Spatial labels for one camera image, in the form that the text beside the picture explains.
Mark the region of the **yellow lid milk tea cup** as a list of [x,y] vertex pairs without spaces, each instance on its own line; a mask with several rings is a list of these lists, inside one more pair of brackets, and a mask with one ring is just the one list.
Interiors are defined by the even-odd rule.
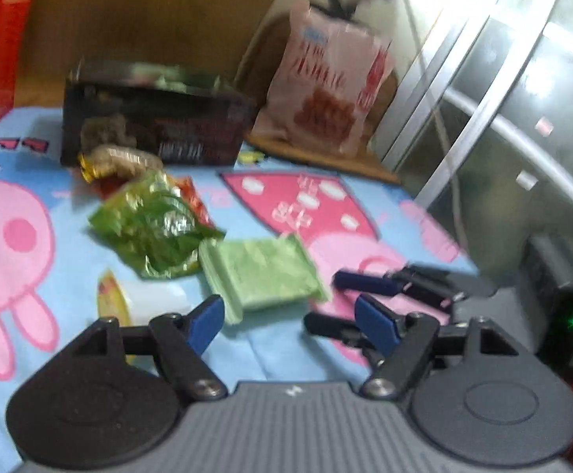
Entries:
[[122,327],[146,326],[168,313],[187,314],[192,305],[181,286],[159,281],[119,281],[107,270],[97,282],[99,317],[117,318]]

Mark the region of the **pale green snack packet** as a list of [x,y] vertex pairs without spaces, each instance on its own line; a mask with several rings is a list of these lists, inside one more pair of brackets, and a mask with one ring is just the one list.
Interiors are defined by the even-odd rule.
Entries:
[[325,303],[330,288],[295,233],[262,239],[207,239],[199,259],[212,293],[222,298],[225,323],[246,314],[309,300]]

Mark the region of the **green peas clear bag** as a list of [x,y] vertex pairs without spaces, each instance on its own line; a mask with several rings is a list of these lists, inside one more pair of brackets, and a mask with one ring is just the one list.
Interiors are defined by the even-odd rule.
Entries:
[[199,245],[225,237],[203,223],[175,179],[149,171],[99,205],[89,217],[98,241],[144,280],[172,280],[200,270]]

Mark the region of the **red spicy snack packet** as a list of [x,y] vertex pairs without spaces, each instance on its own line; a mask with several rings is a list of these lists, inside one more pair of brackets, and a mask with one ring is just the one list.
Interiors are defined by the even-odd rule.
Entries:
[[207,207],[189,176],[174,177],[173,192],[190,210],[197,222],[214,229],[214,222],[208,214]]

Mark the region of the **gold peanut snack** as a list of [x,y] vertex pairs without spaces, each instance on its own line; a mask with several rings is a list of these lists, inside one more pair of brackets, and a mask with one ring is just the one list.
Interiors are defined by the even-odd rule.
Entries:
[[110,176],[133,179],[164,168],[162,160],[151,153],[109,144],[97,146],[88,154],[80,154],[78,160],[81,176],[86,182]]

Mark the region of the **cartoon pig blue bedsheet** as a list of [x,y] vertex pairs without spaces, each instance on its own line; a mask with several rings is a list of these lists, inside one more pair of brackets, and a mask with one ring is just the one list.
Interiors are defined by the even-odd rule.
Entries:
[[[0,121],[0,472],[18,466],[6,404],[27,378],[96,318],[99,278],[135,282],[132,268],[89,232],[99,196],[62,167],[62,115],[16,109]],[[231,239],[288,231],[312,239],[325,277],[408,263],[470,272],[465,251],[399,187],[250,154],[233,169],[177,168]],[[305,303],[247,315],[222,331],[205,361],[228,387],[240,381],[351,380],[360,354],[303,331]]]

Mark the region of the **pink fried dough snack bag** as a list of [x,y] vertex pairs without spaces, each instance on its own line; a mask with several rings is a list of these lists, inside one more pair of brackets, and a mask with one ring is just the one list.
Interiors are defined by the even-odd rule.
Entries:
[[296,3],[285,52],[251,134],[352,158],[392,69],[389,39]]

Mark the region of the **black open snack box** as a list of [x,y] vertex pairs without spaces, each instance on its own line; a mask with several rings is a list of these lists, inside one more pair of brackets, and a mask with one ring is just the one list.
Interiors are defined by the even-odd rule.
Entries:
[[65,80],[61,164],[118,145],[164,164],[231,166],[257,103],[218,75],[145,62],[81,60]]

